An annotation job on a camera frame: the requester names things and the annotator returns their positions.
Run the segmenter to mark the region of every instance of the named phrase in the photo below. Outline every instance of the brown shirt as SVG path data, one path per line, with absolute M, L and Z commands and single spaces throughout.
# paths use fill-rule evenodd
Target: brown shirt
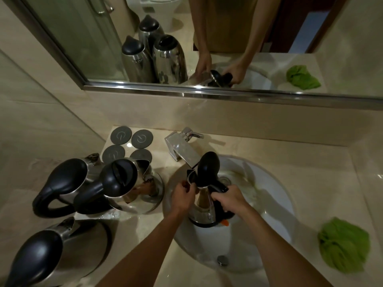
M 210 52 L 242 53 L 258 0 L 208 0 L 206 36 Z M 194 43 L 198 48 L 194 33 Z

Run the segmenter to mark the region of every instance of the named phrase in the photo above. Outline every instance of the sink drain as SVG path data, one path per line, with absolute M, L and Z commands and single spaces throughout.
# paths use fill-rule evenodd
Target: sink drain
M 217 257 L 217 262 L 220 266 L 222 267 L 226 267 L 227 265 L 229 265 L 229 260 L 226 256 L 218 256 Z
M 229 178 L 225 177 L 225 176 L 221 176 L 218 178 L 218 181 L 222 184 L 224 184 L 225 186 L 229 186 L 231 185 L 231 181 Z

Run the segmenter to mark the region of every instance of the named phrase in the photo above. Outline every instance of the person's left hand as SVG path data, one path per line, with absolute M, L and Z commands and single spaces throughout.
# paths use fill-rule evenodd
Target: person's left hand
M 185 216 L 195 201 L 196 191 L 195 183 L 191 185 L 187 181 L 178 183 L 172 193 L 172 212 Z
M 238 84 L 243 81 L 245 78 L 247 66 L 244 65 L 241 61 L 234 62 L 230 64 L 224 71 L 223 74 L 230 72 L 233 76 L 233 79 L 231 80 L 230 84 Z

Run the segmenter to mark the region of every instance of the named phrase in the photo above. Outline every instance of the faucet handle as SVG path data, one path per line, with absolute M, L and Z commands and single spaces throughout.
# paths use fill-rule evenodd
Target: faucet handle
M 196 137 L 196 138 L 200 138 L 200 139 L 204 138 L 203 134 L 200 134 L 200 133 L 197 133 L 197 132 L 193 132 L 193 130 L 191 130 L 189 127 L 185 127 L 184 130 L 181 131 L 181 133 L 185 135 L 185 140 L 187 142 L 192 137 Z

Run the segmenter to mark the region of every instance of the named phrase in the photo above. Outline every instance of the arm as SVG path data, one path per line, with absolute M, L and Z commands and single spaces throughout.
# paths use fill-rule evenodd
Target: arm
M 270 286 L 332 286 L 246 202 L 237 186 L 229 186 L 227 193 L 212 193 L 211 197 L 221 202 L 224 210 L 236 213 L 249 226 Z
M 195 184 L 188 190 L 179 183 L 170 213 L 96 287 L 153 286 L 175 232 L 194 203 L 195 191 Z
M 230 65 L 223 74 L 230 72 L 233 75 L 232 84 L 241 83 L 245 77 L 246 70 L 256 52 L 261 46 L 267 30 L 273 21 L 281 0 L 258 0 L 251 24 L 250 37 L 246 50 L 237 62 Z
M 211 70 L 211 55 L 206 42 L 206 9 L 208 0 L 189 0 L 195 35 L 198 41 L 199 59 L 195 69 L 199 76 Z

